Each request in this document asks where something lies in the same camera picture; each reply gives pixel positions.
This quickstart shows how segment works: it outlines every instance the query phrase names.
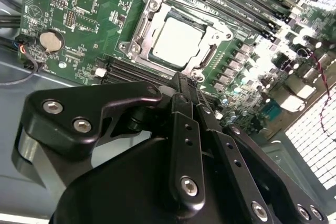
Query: mounting screw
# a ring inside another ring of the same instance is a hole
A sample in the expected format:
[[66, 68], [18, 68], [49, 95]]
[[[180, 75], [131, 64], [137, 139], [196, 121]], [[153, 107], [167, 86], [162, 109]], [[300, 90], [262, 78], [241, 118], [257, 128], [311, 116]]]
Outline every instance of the mounting screw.
[[205, 113], [211, 114], [211, 110], [208, 107], [203, 107], [203, 110], [205, 111]]
[[63, 106], [56, 101], [48, 101], [43, 104], [43, 109], [50, 114], [59, 114], [63, 111]]
[[198, 189], [196, 183], [190, 178], [182, 178], [181, 180], [182, 189], [189, 196], [195, 197], [197, 195]]
[[73, 124], [75, 130], [81, 133], [88, 133], [92, 129], [91, 124], [84, 119], [75, 120]]
[[239, 135], [240, 134], [240, 131], [239, 131], [239, 129], [238, 128], [236, 128], [236, 127], [234, 127], [234, 126], [232, 126], [232, 128], [231, 128], [232, 130], [233, 130], [233, 132], [234, 133], [236, 133], [237, 135]]
[[64, 61], [60, 61], [60, 62], [58, 63], [58, 67], [64, 69], [64, 68], [67, 67], [67, 64], [66, 64]]
[[150, 10], [152, 10], [152, 11], [156, 11], [156, 10], [158, 10], [158, 9], [159, 9], [159, 4], [158, 4], [158, 2], [155, 1], [155, 0], [151, 0], [151, 1], [149, 2], [149, 8], [150, 8]]
[[301, 206], [298, 205], [298, 210], [299, 213], [306, 219], [306, 220], [310, 220], [310, 216], [308, 214], [308, 212]]
[[138, 54], [138, 53], [140, 52], [140, 46], [137, 45], [137, 44], [134, 44], [134, 45], [131, 47], [131, 51], [132, 51], [133, 53]]
[[313, 214], [318, 218], [319, 220], [323, 220], [322, 214], [313, 206], [310, 207]]
[[252, 202], [252, 210], [261, 221], [266, 222], [268, 220], [266, 211], [258, 202]]

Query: capacitor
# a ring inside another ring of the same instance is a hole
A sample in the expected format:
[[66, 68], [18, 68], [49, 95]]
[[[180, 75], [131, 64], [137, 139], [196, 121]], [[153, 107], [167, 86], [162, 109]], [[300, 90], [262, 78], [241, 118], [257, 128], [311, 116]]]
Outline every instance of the capacitor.
[[232, 84], [231, 89], [233, 90], [233, 92], [235, 92], [237, 94], [240, 93], [241, 90], [242, 90], [238, 84]]
[[293, 28], [292, 28], [292, 30], [294, 32], [296, 32], [297, 34], [299, 34], [303, 29], [304, 29], [304, 27], [303, 26], [299, 26], [299, 25], [294, 25]]
[[260, 95], [265, 103], [269, 103], [271, 101], [271, 98], [268, 96], [268, 94], [262, 92]]
[[293, 44], [297, 44], [298, 40], [300, 39], [296, 34], [293, 33], [287, 33], [286, 39], [288, 39]]
[[233, 124], [233, 122], [231, 121], [231, 118], [229, 117], [225, 118], [225, 122], [227, 125]]
[[262, 63], [262, 58], [259, 56], [259, 55], [254, 55], [253, 57], [252, 57], [252, 60], [256, 63], [256, 64], [258, 64], [258, 65], [260, 65], [261, 63]]
[[235, 112], [230, 112], [229, 113], [230, 120], [234, 122], [237, 119], [236, 113]]
[[256, 74], [257, 73], [257, 68], [255, 68], [252, 64], [248, 63], [245, 65], [246, 70], [251, 73], [251, 74]]
[[308, 44], [310, 44], [314, 48], [320, 48], [322, 46], [322, 42], [310, 36], [304, 36], [302, 39], [305, 40]]
[[331, 42], [328, 40], [324, 40], [322, 41], [322, 47], [325, 50], [332, 50], [336, 48], [336, 42]]
[[227, 106], [229, 104], [229, 100], [226, 97], [222, 97], [222, 105]]
[[244, 75], [244, 74], [240, 74], [240, 75], [238, 76], [238, 78], [239, 78], [239, 80], [240, 80], [243, 84], [246, 84], [246, 83], [248, 83], [248, 81], [249, 81], [249, 78], [246, 77], [246, 75]]
[[298, 64], [298, 63], [295, 62], [295, 61], [292, 61], [292, 62], [290, 63], [290, 65], [291, 65], [291, 67], [292, 67], [294, 70], [298, 69], [299, 66], [300, 66], [300, 64]]
[[269, 89], [271, 87], [271, 84], [264, 78], [261, 79], [260, 82], [266, 89]]

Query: dimm slot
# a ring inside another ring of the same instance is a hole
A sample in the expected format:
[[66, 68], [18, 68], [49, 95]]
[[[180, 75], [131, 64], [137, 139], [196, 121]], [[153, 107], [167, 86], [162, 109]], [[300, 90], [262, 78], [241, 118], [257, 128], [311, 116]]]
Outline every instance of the dimm slot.
[[268, 16], [272, 17], [273, 13], [270, 13], [267, 10], [264, 10], [263, 8], [260, 8], [260, 6], [258, 6], [255, 2], [252, 3], [252, 5], [254, 4], [255, 8], [259, 8], [260, 12], [264, 12], [266, 15], [263, 15], [261, 13], [256, 12], [255, 10], [253, 10], [251, 7], [247, 7], [244, 4], [241, 4], [239, 2], [239, 0], [227, 0], [229, 3], [238, 6], [238, 8], [240, 8], [240, 10], [247, 12], [248, 14], [254, 16], [255, 18], [259, 19], [260, 22], [264, 23], [265, 26], [268, 26], [269, 23], [271, 23], [273, 25], [273, 27], [277, 26], [277, 24], [275, 24], [272, 20], [270, 20], [268, 18]]
[[209, 7], [211, 7], [213, 10], [215, 10], [219, 14], [223, 15], [224, 17], [228, 16], [230, 18], [233, 18], [233, 19], [237, 20], [237, 22], [240, 23], [240, 25], [247, 30], [252, 30], [252, 31], [254, 31], [256, 33], [259, 33], [259, 34], [261, 34], [263, 32], [263, 29], [261, 27], [255, 26], [254, 24], [252, 24], [251, 22], [243, 19], [242, 17], [240, 17], [240, 16], [238, 16], [234, 13], [231, 13], [231, 12], [225, 10], [225, 9], [221, 10], [222, 8], [218, 7], [218, 4], [214, 1], [212, 1], [212, 0], [198, 0], [198, 1], [208, 4]]

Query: black mechanical arm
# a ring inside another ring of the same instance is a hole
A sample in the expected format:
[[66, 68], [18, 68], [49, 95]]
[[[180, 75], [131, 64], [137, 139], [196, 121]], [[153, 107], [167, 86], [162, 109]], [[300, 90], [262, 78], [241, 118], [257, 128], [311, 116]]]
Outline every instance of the black mechanical arm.
[[[38, 91], [25, 102], [12, 159], [58, 202], [53, 224], [328, 223], [246, 134], [222, 129], [196, 84], [145, 82]], [[92, 168], [93, 149], [151, 138]]]

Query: green circuit board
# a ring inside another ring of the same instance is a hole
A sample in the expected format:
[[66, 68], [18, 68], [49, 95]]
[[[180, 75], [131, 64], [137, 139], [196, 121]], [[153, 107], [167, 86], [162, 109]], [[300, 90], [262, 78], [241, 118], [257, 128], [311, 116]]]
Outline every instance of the green circuit board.
[[[234, 35], [231, 41], [222, 42], [218, 46], [216, 54], [203, 69], [205, 80], [200, 83], [201, 89], [214, 97], [230, 97], [229, 108], [238, 111], [238, 115], [245, 111], [251, 116], [258, 113], [262, 106], [262, 100], [256, 90], [259, 85], [257, 81], [252, 80], [249, 84], [245, 84], [237, 78], [233, 78], [232, 82], [238, 83], [241, 87], [240, 93], [233, 92], [230, 83], [220, 91], [214, 88], [213, 83], [242, 42], [249, 45], [265, 44], [264, 48], [267, 48], [267, 51], [264, 57], [270, 62], [276, 58], [282, 44], [272, 46], [272, 43], [263, 39], [260, 36], [260, 31], [255, 29], [257, 27], [260, 30], [267, 30], [265, 20], [274, 21], [275, 18], [267, 11], [258, 9], [258, 6], [254, 6], [253, 2], [249, 0], [235, 0], [235, 2], [223, 0], [185, 1], [194, 4], [214, 2], [214, 4], [224, 6], [224, 12], [219, 13], [212, 10], [212, 13], [225, 20]], [[284, 0], [278, 0], [277, 3], [270, 0], [259, 1], [279, 12], [285, 11], [284, 5], [280, 4], [281, 2], [285, 4]], [[333, 25], [335, 17], [332, 10], [326, 11], [320, 6], [312, 4], [313, 2], [291, 1], [295, 2], [299, 10], [297, 19], [299, 18], [300, 22], [306, 26], [314, 27], [319, 37], [331, 39], [336, 36]], [[23, 8], [20, 29], [22, 34], [38, 38], [43, 31], [52, 29], [61, 33], [64, 38], [65, 45], [62, 50], [53, 54], [43, 51], [39, 44], [30, 47], [29, 51], [35, 59], [45, 63], [44, 71], [46, 72], [79, 84], [99, 84], [100, 79], [93, 74], [97, 68], [97, 60], [118, 58], [154, 74], [169, 78], [164, 73], [133, 62], [118, 48], [119, 43], [131, 40], [144, 9], [143, 0], [24, 0]], [[258, 71], [260, 76], [275, 80], [272, 83], [273, 87], [288, 77], [285, 72], [278, 69], [270, 72], [269, 69], [261, 67]], [[249, 117], [241, 118], [241, 124], [244, 126], [244, 123], [249, 120]]]

